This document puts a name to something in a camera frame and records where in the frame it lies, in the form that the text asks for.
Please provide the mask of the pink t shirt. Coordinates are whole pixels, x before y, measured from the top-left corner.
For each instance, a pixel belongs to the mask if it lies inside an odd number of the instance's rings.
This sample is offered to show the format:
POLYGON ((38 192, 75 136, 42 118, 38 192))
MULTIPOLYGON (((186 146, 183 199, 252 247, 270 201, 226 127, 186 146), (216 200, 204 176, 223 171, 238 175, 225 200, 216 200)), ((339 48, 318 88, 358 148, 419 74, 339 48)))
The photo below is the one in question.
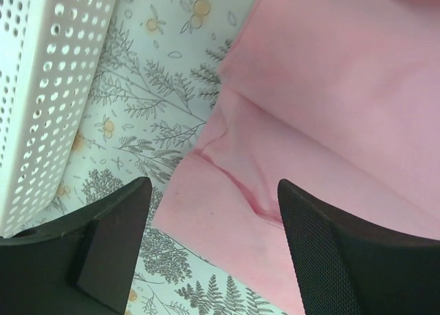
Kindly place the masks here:
POLYGON ((288 314, 304 312, 286 179, 439 238, 439 0, 256 0, 153 226, 288 314))

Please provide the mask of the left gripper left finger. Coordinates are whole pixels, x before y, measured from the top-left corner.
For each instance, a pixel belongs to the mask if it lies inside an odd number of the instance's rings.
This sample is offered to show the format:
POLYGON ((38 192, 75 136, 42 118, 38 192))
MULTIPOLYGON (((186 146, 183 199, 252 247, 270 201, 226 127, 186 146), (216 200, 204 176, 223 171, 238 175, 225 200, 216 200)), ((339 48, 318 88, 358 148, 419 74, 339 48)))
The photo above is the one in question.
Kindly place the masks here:
POLYGON ((1 239, 2 314, 123 314, 151 203, 139 177, 46 224, 1 239))

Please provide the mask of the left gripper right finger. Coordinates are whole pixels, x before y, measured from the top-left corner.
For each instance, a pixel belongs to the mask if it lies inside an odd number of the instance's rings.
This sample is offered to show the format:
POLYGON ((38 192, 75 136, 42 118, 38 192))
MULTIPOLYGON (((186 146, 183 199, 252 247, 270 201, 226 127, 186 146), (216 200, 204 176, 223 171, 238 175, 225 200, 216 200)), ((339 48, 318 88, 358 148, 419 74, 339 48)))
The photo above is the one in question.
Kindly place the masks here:
POLYGON ((438 314, 439 242, 378 226, 288 180, 278 203, 306 314, 438 314))

